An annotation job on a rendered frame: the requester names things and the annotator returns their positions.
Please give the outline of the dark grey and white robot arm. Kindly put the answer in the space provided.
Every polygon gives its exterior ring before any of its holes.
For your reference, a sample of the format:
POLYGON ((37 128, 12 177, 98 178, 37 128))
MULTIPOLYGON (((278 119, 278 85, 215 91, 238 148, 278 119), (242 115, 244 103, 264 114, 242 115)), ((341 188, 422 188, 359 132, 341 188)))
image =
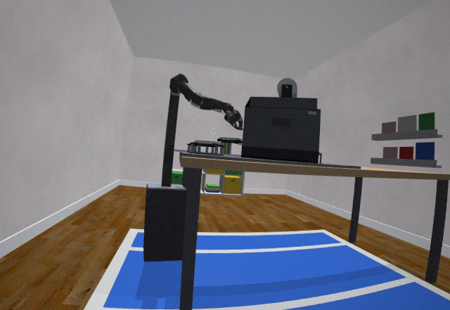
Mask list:
POLYGON ((221 102, 214 99, 214 97, 206 96, 199 91, 195 91, 188 83, 186 76, 183 74, 178 74, 177 76, 171 78, 170 83, 171 85, 169 87, 172 91, 171 95, 180 96, 180 93, 182 93, 186 100, 188 100, 191 105, 196 108, 200 108, 202 110, 214 110, 217 112, 223 110, 224 113, 222 111, 221 113, 225 115, 230 115, 233 113, 234 109, 231 103, 226 103, 224 101, 221 102))

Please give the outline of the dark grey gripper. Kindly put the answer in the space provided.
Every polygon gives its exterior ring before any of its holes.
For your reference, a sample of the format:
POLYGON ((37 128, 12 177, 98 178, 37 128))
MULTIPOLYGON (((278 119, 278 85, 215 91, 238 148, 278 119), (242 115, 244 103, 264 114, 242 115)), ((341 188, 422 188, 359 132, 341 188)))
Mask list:
POLYGON ((227 114, 224 116, 224 119, 231 124, 232 127, 234 127, 237 130, 243 130, 243 119, 240 115, 240 113, 237 110, 234 110, 233 113, 231 113, 230 115, 227 114), (236 122, 238 121, 239 126, 237 127, 236 122))

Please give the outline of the grey cylinder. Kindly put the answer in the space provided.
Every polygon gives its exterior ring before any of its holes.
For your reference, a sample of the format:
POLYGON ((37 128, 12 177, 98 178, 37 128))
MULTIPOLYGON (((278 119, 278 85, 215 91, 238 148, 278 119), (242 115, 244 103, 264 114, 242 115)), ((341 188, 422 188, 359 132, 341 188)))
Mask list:
POLYGON ((277 85, 278 95, 281 97, 282 84, 292 84, 292 98, 297 98, 297 84, 291 78, 282 79, 277 85))

